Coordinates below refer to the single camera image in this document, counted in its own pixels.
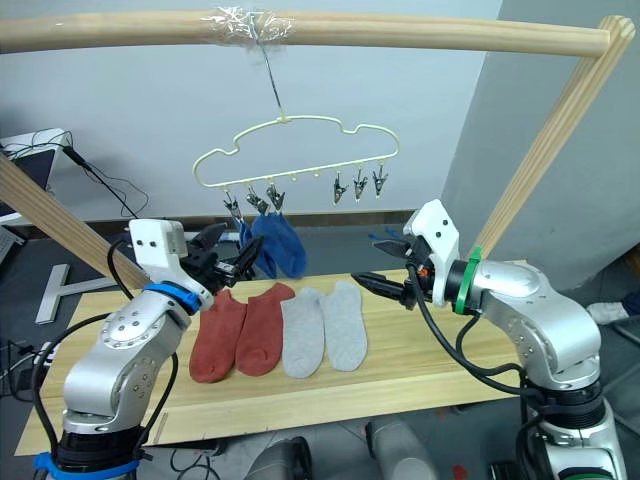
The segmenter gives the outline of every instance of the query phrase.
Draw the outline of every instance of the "blue sock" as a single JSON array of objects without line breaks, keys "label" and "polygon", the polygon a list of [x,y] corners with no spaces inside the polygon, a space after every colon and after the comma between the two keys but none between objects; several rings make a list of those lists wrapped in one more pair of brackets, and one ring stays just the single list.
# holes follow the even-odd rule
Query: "blue sock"
[{"label": "blue sock", "polygon": [[[246,222],[240,222],[235,218],[233,219],[233,223],[240,232],[240,247],[244,247],[253,238],[251,229]],[[260,255],[258,255],[258,258],[256,258],[254,264],[256,267],[262,270],[267,277],[276,278],[276,262],[274,262],[273,258],[268,254],[267,250],[265,249],[264,243],[262,244],[262,248],[260,249]]]},{"label": "blue sock", "polygon": [[280,214],[259,216],[251,226],[251,233],[264,237],[263,250],[275,260],[287,277],[298,278],[302,275],[307,265],[306,252],[288,222],[286,226],[283,224]]}]

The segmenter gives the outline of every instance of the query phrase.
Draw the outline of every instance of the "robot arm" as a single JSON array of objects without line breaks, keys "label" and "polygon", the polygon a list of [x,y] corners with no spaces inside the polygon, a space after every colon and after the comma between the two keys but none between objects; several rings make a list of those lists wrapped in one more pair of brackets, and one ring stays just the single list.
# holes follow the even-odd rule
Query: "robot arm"
[{"label": "robot arm", "polygon": [[96,344],[65,380],[64,433],[52,452],[55,468],[64,472],[109,471],[139,455],[160,367],[176,351],[190,316],[242,278],[262,244],[254,239],[227,262],[213,252],[224,225],[189,243],[178,222],[132,220],[129,228],[136,260],[152,283],[104,320]]},{"label": "robot arm", "polygon": [[613,416],[599,383],[600,332],[589,314],[528,264],[481,260],[479,255],[460,260],[458,231],[439,200],[415,212],[403,231],[412,242],[387,240],[375,246],[405,259],[419,273],[417,288],[410,280],[399,284],[372,273],[354,274],[354,279],[408,309],[424,302],[416,291],[437,306],[451,302],[457,313],[481,314],[507,334],[526,372],[526,386],[538,392],[536,399],[526,400],[541,420],[536,436],[536,471],[544,472],[540,478],[605,472],[609,476],[598,478],[626,480]]}]

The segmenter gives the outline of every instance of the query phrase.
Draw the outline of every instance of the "gray wall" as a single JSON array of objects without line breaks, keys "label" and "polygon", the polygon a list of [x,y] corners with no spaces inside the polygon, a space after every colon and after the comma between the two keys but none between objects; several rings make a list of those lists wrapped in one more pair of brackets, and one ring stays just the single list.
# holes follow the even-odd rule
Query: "gray wall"
[{"label": "gray wall", "polygon": [[[500,18],[594,27],[640,24],[637,0],[504,0]],[[443,192],[467,252],[526,154],[576,60],[488,54]],[[494,259],[526,258],[556,288],[597,273],[640,241],[640,39],[529,197]]]},{"label": "gray wall", "polygon": [[[501,0],[339,0],[253,2],[267,9],[308,9],[496,18]],[[6,18],[92,11],[206,9],[210,0],[2,0]],[[334,173],[314,180],[278,183],[287,192],[285,212],[394,210],[419,207],[440,196],[473,97],[484,52],[292,46],[270,60],[284,108],[290,115],[316,114],[385,125],[402,149],[387,163],[389,179],[375,198],[369,184],[358,204],[352,175],[337,207]],[[145,216],[226,213],[224,194],[199,186],[191,175],[196,158],[231,148],[233,135],[273,120],[278,110],[257,52],[211,45],[142,46],[18,53],[0,56],[0,137],[47,127],[73,131],[78,151],[113,177],[128,178],[149,192]],[[209,183],[355,160],[391,152],[382,134],[340,135],[333,124],[292,123],[242,141],[236,157],[212,157],[202,170]],[[56,197],[83,219],[117,218],[120,206],[65,158],[56,163]],[[264,192],[266,184],[256,184]],[[132,206],[141,204],[126,185]],[[234,193],[241,199],[246,190]],[[241,200],[241,208],[248,205]]]}]

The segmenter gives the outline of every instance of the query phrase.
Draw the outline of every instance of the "metal clip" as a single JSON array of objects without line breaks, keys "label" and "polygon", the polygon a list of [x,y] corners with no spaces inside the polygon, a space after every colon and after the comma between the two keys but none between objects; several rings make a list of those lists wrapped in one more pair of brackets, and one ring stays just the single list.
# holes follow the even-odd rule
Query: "metal clip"
[{"label": "metal clip", "polygon": [[249,193],[247,194],[247,202],[260,212],[260,215],[264,215],[269,210],[269,204],[256,195],[255,190],[249,185]]},{"label": "metal clip", "polygon": [[238,207],[238,200],[236,199],[236,197],[233,197],[233,200],[231,199],[231,195],[229,195],[229,190],[225,190],[225,192],[227,194],[227,198],[229,199],[229,201],[227,202],[226,200],[222,200],[222,203],[224,203],[224,206],[227,208],[227,210],[229,210],[229,212],[231,213],[231,216],[237,220],[242,220],[242,213],[240,212],[240,207]]},{"label": "metal clip", "polygon": [[362,178],[360,180],[360,174],[362,173],[362,169],[358,169],[358,179],[353,179],[353,189],[356,193],[356,202],[360,201],[360,197],[362,196],[362,192],[364,191],[364,187],[367,184],[367,177]]},{"label": "metal clip", "polygon": [[380,198],[380,192],[382,191],[382,185],[384,185],[384,182],[387,181],[387,178],[389,177],[388,173],[385,173],[384,176],[382,175],[382,164],[380,164],[380,171],[378,173],[379,176],[376,176],[376,172],[372,172],[373,173],[373,183],[376,187],[376,198]]},{"label": "metal clip", "polygon": [[282,192],[282,194],[278,193],[275,183],[271,183],[267,187],[267,197],[269,197],[269,200],[271,200],[271,203],[273,203],[273,208],[276,209],[276,212],[279,212],[282,209],[282,203],[284,202],[285,193],[286,192]]},{"label": "metal clip", "polygon": [[342,194],[347,191],[349,185],[342,187],[340,186],[340,172],[336,175],[336,181],[333,182],[333,204],[337,205],[340,199],[342,198]]}]

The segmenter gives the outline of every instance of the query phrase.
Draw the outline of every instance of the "wooden table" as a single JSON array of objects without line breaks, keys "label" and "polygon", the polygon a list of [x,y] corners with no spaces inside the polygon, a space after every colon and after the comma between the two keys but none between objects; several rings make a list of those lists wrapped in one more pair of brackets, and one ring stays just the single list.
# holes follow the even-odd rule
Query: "wooden table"
[{"label": "wooden table", "polygon": [[[382,272],[402,281],[406,272]],[[283,281],[295,290],[305,286],[330,293],[347,274],[307,277]],[[264,292],[273,281],[242,282],[233,296],[246,302]],[[362,312],[367,327],[369,351],[355,372],[334,370],[325,357],[310,378],[298,380],[285,375],[279,364],[261,377],[233,371],[213,384],[194,382],[189,376],[189,356],[199,318],[187,330],[178,348],[180,369],[171,396],[151,431],[149,443],[163,444],[204,438],[311,425],[322,422],[367,417],[444,405],[463,404],[505,397],[484,386],[463,371],[442,350],[428,331],[420,313],[377,297],[364,289]],[[126,302],[120,292],[83,295],[72,322],[103,312],[111,312]],[[450,341],[467,320],[450,309],[433,309],[433,316]],[[90,325],[60,347],[42,388],[44,405],[61,433],[62,386],[71,366],[96,340],[100,323]],[[482,321],[468,335],[465,353],[482,366],[517,361],[514,348],[500,330]],[[169,376],[166,362],[154,389],[150,410],[155,407]],[[500,378],[516,385],[515,375]],[[35,454],[48,448],[40,423],[32,411],[16,455]]]}]

